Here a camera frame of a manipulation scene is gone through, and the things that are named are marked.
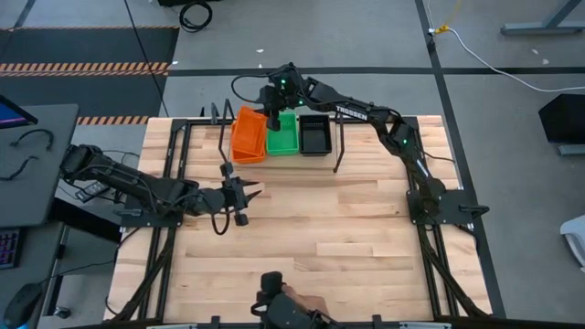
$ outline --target hazard tape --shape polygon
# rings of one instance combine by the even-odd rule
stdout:
[[[15,29],[127,29],[132,26],[105,26],[105,27],[17,27]],[[178,26],[137,26],[136,28],[176,28]]]
[[[162,74],[169,63],[153,62],[149,66],[144,62],[120,63],[0,63],[0,73],[95,73],[95,72],[147,72]]]
[[[149,71],[86,71],[86,72],[0,72],[0,78],[4,77],[114,77],[114,76],[139,76],[150,75]],[[168,77],[168,71],[153,71],[154,75]]]
[[[148,115],[94,116],[77,118],[78,125],[146,124]]]

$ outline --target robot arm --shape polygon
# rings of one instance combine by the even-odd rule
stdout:
[[[313,78],[304,79],[292,63],[280,67],[268,78],[273,86],[262,87],[258,103],[264,105],[269,129],[279,131],[279,112],[299,106],[320,112],[333,111],[370,123],[382,145],[402,160],[419,186],[424,211],[430,217],[439,214],[439,200],[445,193],[445,185],[431,175],[424,164],[422,151],[416,147],[415,128],[397,111],[341,95],[333,87]],[[388,119],[392,123],[390,130]]]
[[[145,209],[163,217],[176,212],[190,216],[215,215],[226,209],[226,212],[236,212],[237,223],[247,224],[246,215],[240,211],[259,192],[246,196],[243,187],[257,183],[231,177],[230,168],[230,164],[221,166],[225,177],[221,188],[199,188],[198,182],[158,178],[115,162],[93,145],[70,145],[60,167],[63,179],[70,184],[77,180],[97,180],[136,197]]]

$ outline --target white cable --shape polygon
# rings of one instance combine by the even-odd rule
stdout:
[[[480,62],[482,62],[482,64],[484,64],[487,68],[491,69],[492,71],[494,71],[496,73],[505,75],[508,78],[514,79],[514,80],[522,83],[523,85],[529,87],[531,90],[536,90],[536,91],[541,91],[541,92],[562,92],[562,91],[570,91],[570,90],[585,90],[585,87],[569,87],[569,88],[561,88],[561,89],[556,89],[556,90],[544,90],[544,89],[540,89],[538,87],[535,87],[535,86],[529,84],[528,82],[526,82],[524,80],[521,80],[518,77],[513,76],[510,73],[503,72],[502,70],[496,69],[493,66],[489,65],[485,60],[483,60],[482,58],[480,58],[479,56],[477,56],[477,54],[475,54],[467,46],[465,46],[465,44],[463,43],[463,40],[461,40],[461,37],[459,36],[459,33],[457,33],[457,31],[455,31],[454,29],[452,29],[450,27],[449,27],[448,31],[452,32],[457,37],[457,39],[459,40],[459,43],[461,44],[461,46],[463,47],[463,49],[465,49],[465,51],[467,51],[472,56],[474,56],[475,58],[477,58],[477,60],[479,60]]]
[[[429,11],[429,23],[431,23],[431,28],[435,29],[435,24],[432,22],[431,0],[427,1],[427,10]]]

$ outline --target table leg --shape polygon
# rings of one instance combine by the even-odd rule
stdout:
[[[504,24],[501,32],[506,36],[581,32],[585,29],[585,21],[563,22],[563,20],[567,18],[570,12],[572,12],[581,1],[582,0],[568,0],[566,4],[562,5],[544,22]]]
[[[96,237],[107,239],[116,244],[120,243],[122,233],[120,226],[111,221],[95,216],[80,207],[58,197],[53,200],[49,220],[60,221],[63,224],[88,232]]]

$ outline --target person's hand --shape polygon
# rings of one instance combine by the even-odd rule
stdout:
[[[290,299],[296,302],[301,309],[306,312],[312,312],[314,310],[319,310],[321,313],[329,315],[327,311],[327,304],[325,303],[325,299],[319,296],[303,296],[298,294],[293,287],[283,284],[282,285],[282,292],[287,295]]]

